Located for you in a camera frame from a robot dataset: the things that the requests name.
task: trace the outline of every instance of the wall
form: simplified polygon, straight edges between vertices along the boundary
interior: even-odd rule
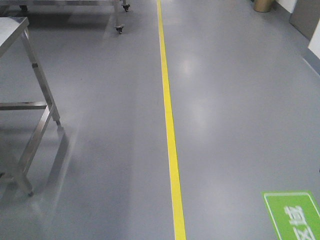
[[[293,13],[297,0],[276,0],[289,13]]]
[[[320,21],[314,31],[308,48],[320,59]]]

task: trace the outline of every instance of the trash can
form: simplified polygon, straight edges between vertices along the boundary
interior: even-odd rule
[[[254,0],[253,9],[260,13],[270,12],[274,0]]]

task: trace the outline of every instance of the green floor sign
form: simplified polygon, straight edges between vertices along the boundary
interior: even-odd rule
[[[311,192],[262,194],[279,240],[320,240],[319,207]]]

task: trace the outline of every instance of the steel table leg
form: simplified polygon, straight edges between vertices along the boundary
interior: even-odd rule
[[[53,120],[56,122],[57,125],[60,125],[60,116],[56,107],[56,103],[54,100],[54,97],[52,96],[52,93],[50,91],[48,82],[46,80],[46,76],[45,73],[40,65],[40,62],[37,58],[37,55],[31,45],[31,40],[30,40],[30,34],[28,31],[28,28],[26,28],[23,33],[21,34],[21,39],[24,45],[24,48],[26,50],[26,53],[29,57],[29,60],[32,64],[32,68],[34,71],[34,74],[36,76],[36,79],[39,82],[40,88],[42,90],[44,99],[47,103],[47,105],[49,106],[49,108],[53,108],[53,112],[52,112],[52,118]]]

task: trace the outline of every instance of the gray epoxy floor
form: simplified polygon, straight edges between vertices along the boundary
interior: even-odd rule
[[[0,186],[0,238],[174,239],[156,2],[132,2],[123,35],[112,8],[29,10],[63,129],[49,124],[31,165],[34,197]],[[187,238],[275,239],[262,191],[320,201],[308,41],[250,1],[162,0],[162,11]],[[0,101],[41,98],[20,42],[0,66]],[[0,112],[17,156],[40,115]]]

